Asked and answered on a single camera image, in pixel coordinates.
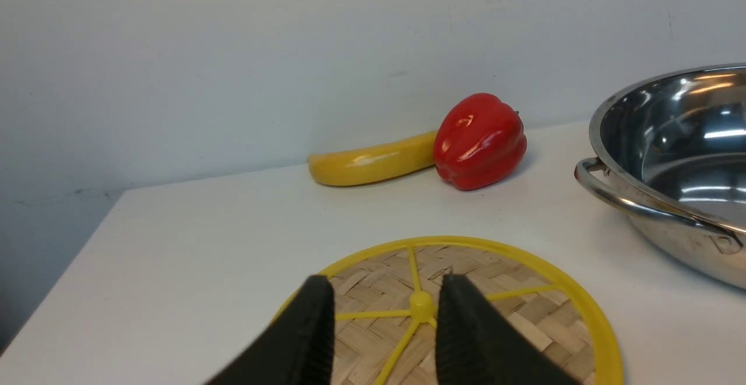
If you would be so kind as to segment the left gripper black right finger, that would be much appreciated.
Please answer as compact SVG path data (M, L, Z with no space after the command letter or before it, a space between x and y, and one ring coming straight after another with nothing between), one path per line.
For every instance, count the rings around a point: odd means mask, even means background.
M446 274L436 328L439 384L578 384L525 339L463 274Z

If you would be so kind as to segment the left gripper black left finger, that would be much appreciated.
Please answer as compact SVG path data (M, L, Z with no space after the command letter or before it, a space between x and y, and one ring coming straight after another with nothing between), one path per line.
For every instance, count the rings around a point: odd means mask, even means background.
M277 318L208 384L330 384L334 292L328 278L304 281Z

